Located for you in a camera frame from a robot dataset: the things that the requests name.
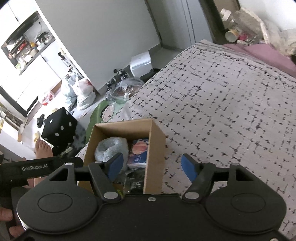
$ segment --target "black slipper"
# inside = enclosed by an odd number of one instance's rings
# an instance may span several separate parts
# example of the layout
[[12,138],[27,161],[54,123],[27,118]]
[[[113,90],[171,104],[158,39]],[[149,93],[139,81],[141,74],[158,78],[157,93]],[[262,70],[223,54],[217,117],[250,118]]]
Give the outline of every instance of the black slipper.
[[37,127],[41,128],[43,125],[44,114],[42,114],[39,118],[37,118]]

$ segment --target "human foot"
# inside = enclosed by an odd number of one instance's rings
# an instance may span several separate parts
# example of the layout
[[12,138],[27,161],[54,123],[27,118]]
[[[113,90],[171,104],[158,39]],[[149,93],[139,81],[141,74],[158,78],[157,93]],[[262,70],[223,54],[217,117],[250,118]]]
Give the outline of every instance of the human foot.
[[36,159],[53,157],[52,149],[50,146],[45,142],[38,139],[35,145],[36,150]]

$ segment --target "white wall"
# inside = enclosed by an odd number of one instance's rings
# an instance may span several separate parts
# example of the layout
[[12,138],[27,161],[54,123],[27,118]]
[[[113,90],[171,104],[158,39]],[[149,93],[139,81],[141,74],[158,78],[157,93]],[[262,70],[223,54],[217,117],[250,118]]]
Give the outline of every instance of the white wall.
[[98,90],[114,76],[113,69],[159,44],[144,0],[36,2],[52,33]]
[[239,0],[239,3],[262,20],[274,22],[282,30],[296,28],[296,2],[293,0]]

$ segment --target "white cabinet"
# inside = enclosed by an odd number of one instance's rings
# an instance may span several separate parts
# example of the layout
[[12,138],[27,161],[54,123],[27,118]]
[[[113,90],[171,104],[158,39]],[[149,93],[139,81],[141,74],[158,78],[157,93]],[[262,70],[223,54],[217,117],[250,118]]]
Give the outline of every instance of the white cabinet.
[[12,10],[6,3],[3,8],[0,9],[0,45],[8,39],[19,25]]
[[19,23],[23,23],[37,11],[35,0],[9,0],[8,4]]
[[62,79],[67,74],[70,67],[67,67],[57,55],[59,52],[59,46],[57,42],[54,41],[40,55],[48,63],[52,70],[59,76],[59,78]]
[[60,78],[48,66],[41,55],[39,55],[21,75],[26,81],[27,87],[17,100],[17,103],[25,110],[29,108],[36,97],[43,92],[51,90]]

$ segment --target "cabinet door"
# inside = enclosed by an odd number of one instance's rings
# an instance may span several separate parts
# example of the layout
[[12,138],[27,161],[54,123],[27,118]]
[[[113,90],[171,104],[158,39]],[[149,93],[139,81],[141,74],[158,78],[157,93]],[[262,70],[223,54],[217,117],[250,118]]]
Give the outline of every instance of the cabinet door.
[[19,25],[9,5],[6,3],[3,8],[0,9],[0,45],[8,39]]
[[163,45],[186,49],[191,46],[190,19],[186,19],[182,0],[147,0]]
[[20,24],[37,11],[34,0],[10,0],[8,4]]
[[64,78],[70,67],[67,67],[61,58],[57,55],[60,52],[59,46],[56,41],[51,43],[40,54],[43,59],[48,63],[52,70],[59,76],[60,79]]
[[51,90],[60,81],[60,78],[40,55],[28,66],[21,77],[28,82],[17,103],[25,110],[38,95]]
[[186,0],[186,2],[191,16],[195,41],[199,42],[203,39],[206,39],[210,42],[213,42],[210,28],[208,26],[200,2],[197,0]]

